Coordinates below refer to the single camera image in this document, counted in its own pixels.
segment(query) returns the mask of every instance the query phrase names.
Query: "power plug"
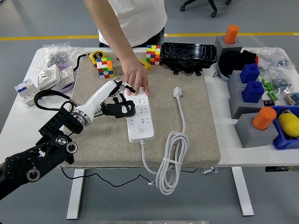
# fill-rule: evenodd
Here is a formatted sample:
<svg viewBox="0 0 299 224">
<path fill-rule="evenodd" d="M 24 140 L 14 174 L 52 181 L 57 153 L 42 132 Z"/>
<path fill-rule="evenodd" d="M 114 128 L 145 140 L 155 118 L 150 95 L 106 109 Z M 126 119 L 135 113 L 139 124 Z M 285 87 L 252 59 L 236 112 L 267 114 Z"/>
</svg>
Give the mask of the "power plug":
<svg viewBox="0 0 299 224">
<path fill-rule="evenodd" d="M 182 89 L 179 87 L 174 88 L 174 90 L 172 91 L 172 95 L 174 98 L 182 97 L 183 96 Z"/>
<path fill-rule="evenodd" d="M 133 94 L 127 95 L 127 100 L 132 100 L 135 104 L 136 114 L 127 118 L 128 138 L 131 143 L 140 143 L 140 140 L 154 140 L 154 127 L 150 114 L 149 98 L 144 92 L 144 88 L 140 87 L 137 96 Z"/>
</svg>

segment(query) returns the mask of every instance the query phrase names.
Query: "black case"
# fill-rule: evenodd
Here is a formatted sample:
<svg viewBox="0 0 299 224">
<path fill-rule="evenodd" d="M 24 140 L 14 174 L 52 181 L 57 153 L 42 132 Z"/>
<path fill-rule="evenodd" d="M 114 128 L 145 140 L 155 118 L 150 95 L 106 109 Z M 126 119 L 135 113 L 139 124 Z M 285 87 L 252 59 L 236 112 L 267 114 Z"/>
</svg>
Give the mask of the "black case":
<svg viewBox="0 0 299 224">
<path fill-rule="evenodd" d="M 210 44 L 164 42 L 160 59 L 175 75 L 179 71 L 200 75 L 202 69 L 217 62 L 217 48 Z"/>
</svg>

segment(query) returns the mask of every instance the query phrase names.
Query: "human hand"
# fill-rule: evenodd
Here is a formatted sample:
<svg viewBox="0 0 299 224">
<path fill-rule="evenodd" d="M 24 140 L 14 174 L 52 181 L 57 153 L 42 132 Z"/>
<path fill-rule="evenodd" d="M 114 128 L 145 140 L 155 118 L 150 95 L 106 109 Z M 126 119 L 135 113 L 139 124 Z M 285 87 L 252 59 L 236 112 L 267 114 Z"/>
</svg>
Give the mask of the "human hand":
<svg viewBox="0 0 299 224">
<path fill-rule="evenodd" d="M 134 95 L 136 96 L 138 94 L 140 86 L 143 86 L 145 94 L 149 96 L 150 89 L 148 71 L 140 63 L 136 56 L 134 55 L 123 58 L 121 60 L 121 67 L 125 74 L 125 82 L 136 90 Z"/>
</svg>

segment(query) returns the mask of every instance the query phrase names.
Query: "robotic arm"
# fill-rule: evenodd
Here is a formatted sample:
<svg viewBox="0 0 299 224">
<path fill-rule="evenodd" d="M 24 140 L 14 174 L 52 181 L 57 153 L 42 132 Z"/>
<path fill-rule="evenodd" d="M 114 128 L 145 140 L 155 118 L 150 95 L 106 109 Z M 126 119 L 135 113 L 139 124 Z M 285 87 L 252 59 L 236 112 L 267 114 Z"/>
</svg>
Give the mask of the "robotic arm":
<svg viewBox="0 0 299 224">
<path fill-rule="evenodd" d="M 79 134 L 84 127 L 93 122 L 95 113 L 99 111 L 116 118 L 134 115 L 135 105 L 133 101 L 125 99 L 121 87 L 135 92 L 123 81 L 108 81 L 90 97 L 86 104 L 75 105 L 71 112 L 61 107 L 58 113 L 39 130 L 42 138 L 36 146 L 7 157 L 5 162 L 0 164 L 0 200 L 19 186 L 38 181 L 63 161 L 69 164 L 74 162 L 73 154 L 78 146 L 60 130 L 62 126 Z M 109 97 L 115 104 L 105 103 Z"/>
</svg>

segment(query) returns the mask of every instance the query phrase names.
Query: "gray block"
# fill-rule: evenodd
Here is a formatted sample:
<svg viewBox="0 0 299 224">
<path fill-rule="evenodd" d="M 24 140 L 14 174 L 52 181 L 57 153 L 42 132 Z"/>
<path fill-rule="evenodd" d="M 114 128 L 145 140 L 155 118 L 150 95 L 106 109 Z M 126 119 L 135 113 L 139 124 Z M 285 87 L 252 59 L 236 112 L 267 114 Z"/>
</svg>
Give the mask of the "gray block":
<svg viewBox="0 0 299 224">
<path fill-rule="evenodd" d="M 243 92 L 244 88 L 236 87 L 231 89 L 231 94 L 229 98 L 229 107 L 232 119 L 239 119 L 242 114 L 245 113 L 256 113 L 264 107 L 263 99 L 257 103 L 246 103 L 243 101 Z"/>
<path fill-rule="evenodd" d="M 239 41 L 238 37 L 236 38 L 234 44 L 225 43 L 224 37 L 225 37 L 225 35 L 216 36 L 215 45 L 217 47 L 218 60 L 221 55 L 223 55 L 224 53 L 226 53 L 230 50 L 241 52 L 241 49 L 242 49 L 242 45 L 241 45 L 241 42 Z"/>
<path fill-rule="evenodd" d="M 278 132 L 273 123 L 266 130 L 260 131 L 252 125 L 253 119 L 258 113 L 242 114 L 235 124 L 235 130 L 239 136 L 243 148 L 269 145 L 277 136 Z"/>
<path fill-rule="evenodd" d="M 230 76 L 230 79 L 228 81 L 228 91 L 229 94 L 232 88 L 245 88 L 247 83 L 242 83 L 240 73 L 242 71 L 240 70 L 234 70 L 233 73 Z"/>
</svg>

